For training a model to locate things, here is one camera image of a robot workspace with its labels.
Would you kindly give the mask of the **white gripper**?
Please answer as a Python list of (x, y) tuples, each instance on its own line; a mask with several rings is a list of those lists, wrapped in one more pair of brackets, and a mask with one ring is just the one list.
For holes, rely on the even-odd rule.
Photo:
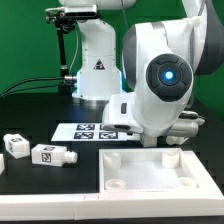
[(151, 105), (148, 117), (134, 115), (134, 93), (115, 94), (105, 106), (102, 128), (107, 131), (143, 134), (147, 137), (194, 137), (205, 119), (193, 111), (176, 115), (173, 108)]

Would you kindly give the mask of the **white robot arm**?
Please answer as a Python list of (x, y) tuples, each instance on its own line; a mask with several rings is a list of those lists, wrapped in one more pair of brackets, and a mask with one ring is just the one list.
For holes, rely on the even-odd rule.
[(123, 39), (122, 69), (130, 93), (115, 89), (115, 82), (94, 70), (99, 52), (110, 51), (106, 31), (92, 34), (97, 45), (88, 46), (86, 72), (79, 81), (91, 80), (88, 98), (108, 100), (102, 116), (107, 131), (160, 136), (188, 137), (198, 131), (202, 119), (185, 107), (193, 88), (193, 76), (210, 74), (224, 61), (224, 27), (212, 0), (182, 0), (187, 16), (179, 20), (139, 23)]

